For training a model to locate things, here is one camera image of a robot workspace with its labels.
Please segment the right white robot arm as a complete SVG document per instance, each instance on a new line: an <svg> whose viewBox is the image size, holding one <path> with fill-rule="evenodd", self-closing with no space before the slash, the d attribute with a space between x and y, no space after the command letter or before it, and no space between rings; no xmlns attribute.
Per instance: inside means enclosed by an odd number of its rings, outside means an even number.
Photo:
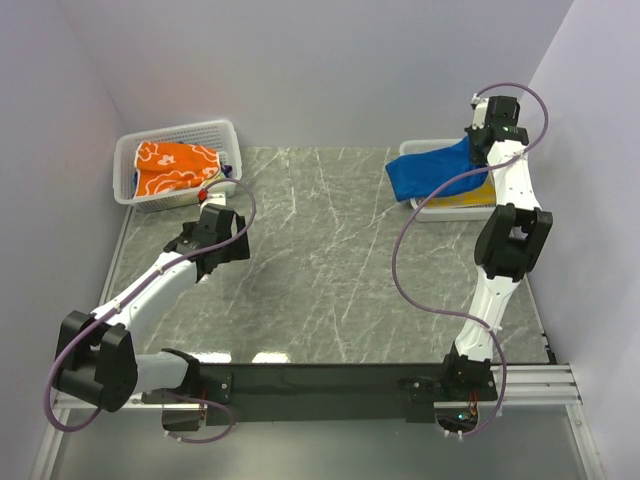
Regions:
<svg viewBox="0 0 640 480"><path fill-rule="evenodd" d="M553 225L534 193L527 130L518 125L520 105L510 96L474 102L466 129L471 160L491 169L496 206L474 249L478 280L469 315L440 375L441 390L454 401L494 400L491 363L495 337L509 300L537 263Z"/></svg>

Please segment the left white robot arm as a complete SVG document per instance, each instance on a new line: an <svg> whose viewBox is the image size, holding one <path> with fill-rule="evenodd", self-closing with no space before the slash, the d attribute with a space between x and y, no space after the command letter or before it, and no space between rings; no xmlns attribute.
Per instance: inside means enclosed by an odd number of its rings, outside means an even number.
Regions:
<svg viewBox="0 0 640 480"><path fill-rule="evenodd" d="M201 364L194 356L171 348L139 355L136 342L203 277L249 259L247 222L231 209L204 206L118 296L90 313L71 312L60 327L49 386L107 412L155 390L180 402L199 397Z"/></svg>

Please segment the blue towel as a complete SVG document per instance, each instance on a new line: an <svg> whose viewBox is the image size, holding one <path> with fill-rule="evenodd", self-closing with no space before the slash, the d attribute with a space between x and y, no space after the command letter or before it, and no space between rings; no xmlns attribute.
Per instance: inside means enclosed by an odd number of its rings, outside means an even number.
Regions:
<svg viewBox="0 0 640 480"><path fill-rule="evenodd" d="M469 140L422 153L402 154L385 166L398 202L431 195L440 185L479 169L471 162Z"/></svg>

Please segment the yellow duck towel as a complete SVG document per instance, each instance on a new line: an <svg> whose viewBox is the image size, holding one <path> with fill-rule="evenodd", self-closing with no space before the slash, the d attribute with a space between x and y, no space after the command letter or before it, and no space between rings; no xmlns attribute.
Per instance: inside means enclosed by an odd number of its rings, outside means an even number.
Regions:
<svg viewBox="0 0 640 480"><path fill-rule="evenodd" d="M495 204L496 195L490 176L484 183L471 191L446 197L436 197L426 204L427 209L486 207Z"/></svg>

